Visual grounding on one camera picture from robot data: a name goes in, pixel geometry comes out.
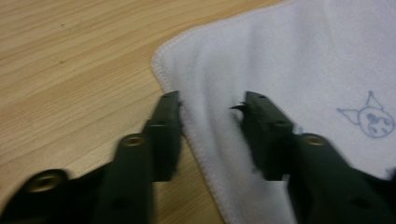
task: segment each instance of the wood grain surface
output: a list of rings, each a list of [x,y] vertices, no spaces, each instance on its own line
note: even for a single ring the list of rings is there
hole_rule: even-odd
[[[161,87],[154,50],[180,32],[279,0],[1,0],[0,209],[42,170],[82,175],[139,133]],[[155,184],[158,223],[223,223],[183,140]]]

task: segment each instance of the metal screw head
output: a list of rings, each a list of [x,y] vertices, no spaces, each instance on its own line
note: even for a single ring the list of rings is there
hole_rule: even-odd
[[[31,193],[38,193],[54,189],[62,183],[62,177],[54,174],[42,175],[32,180],[26,187],[26,190]]]
[[[145,139],[142,137],[136,137],[136,136],[131,136],[129,138],[126,138],[123,141],[123,144],[127,147],[137,147],[142,145],[145,142]]]
[[[312,145],[312,146],[319,146],[319,147],[321,147],[321,146],[326,145],[326,142],[324,141],[323,138],[317,137],[317,136],[314,136],[314,135],[305,136],[305,137],[304,137],[304,141],[305,141],[307,144]]]

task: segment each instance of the cartoon face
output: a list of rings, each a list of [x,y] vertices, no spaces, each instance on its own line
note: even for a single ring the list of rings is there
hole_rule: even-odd
[[[390,114],[385,112],[384,107],[375,99],[372,91],[363,109],[337,109],[349,121],[361,126],[361,130],[370,137],[381,138],[392,133],[395,129],[395,121]]]
[[[390,134],[395,127],[395,122],[388,113],[373,107],[363,108],[359,113],[359,121],[361,130],[374,138]]]

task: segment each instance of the blue printed design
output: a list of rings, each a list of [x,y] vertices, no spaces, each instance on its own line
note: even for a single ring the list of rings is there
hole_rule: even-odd
[[[393,117],[385,112],[384,106],[375,99],[372,91],[369,91],[366,107],[363,109],[337,108],[337,111],[353,124],[360,125],[361,130],[372,138],[385,137],[395,129]]]

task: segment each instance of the black mechanical part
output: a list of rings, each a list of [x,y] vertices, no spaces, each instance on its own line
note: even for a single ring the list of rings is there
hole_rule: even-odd
[[[123,137],[114,160],[84,176],[69,179],[64,170],[32,176],[0,223],[154,223],[152,182],[170,180],[177,168],[178,108],[178,92],[165,94],[142,133]]]
[[[395,224],[395,180],[351,168],[322,136],[292,133],[292,123],[267,97],[247,92],[242,130],[266,180],[289,175],[298,223]]]

